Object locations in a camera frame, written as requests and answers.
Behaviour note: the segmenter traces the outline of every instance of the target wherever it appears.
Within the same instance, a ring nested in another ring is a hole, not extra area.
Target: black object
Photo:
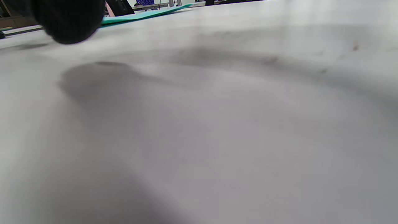
[[[5,0],[18,13],[36,20],[62,44],[78,43],[100,27],[104,0]]]
[[[111,7],[115,16],[124,16],[128,14],[134,14],[127,0],[106,0],[109,7]]]
[[[206,0],[206,6],[212,6],[214,5],[214,0]]]

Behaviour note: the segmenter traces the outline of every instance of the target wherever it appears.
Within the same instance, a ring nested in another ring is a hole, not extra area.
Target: green sheet
[[[132,15],[125,15],[125,16],[117,16],[117,17],[104,17],[102,20],[102,26],[111,26],[111,25],[116,25],[120,23],[125,23],[125,22],[132,22],[136,20],[143,20],[147,18],[152,18],[152,17],[157,17],[157,16],[162,16],[166,15],[175,11],[178,11],[183,8],[188,8],[192,4],[186,4],[183,6],[177,6],[177,7],[172,7],[164,10],[153,10],[153,11],[148,11],[148,12],[142,12],[139,14],[132,14]]]

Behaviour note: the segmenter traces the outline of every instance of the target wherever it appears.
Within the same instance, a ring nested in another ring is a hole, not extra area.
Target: white tabletop
[[[0,41],[7,224],[396,224],[395,0]]]

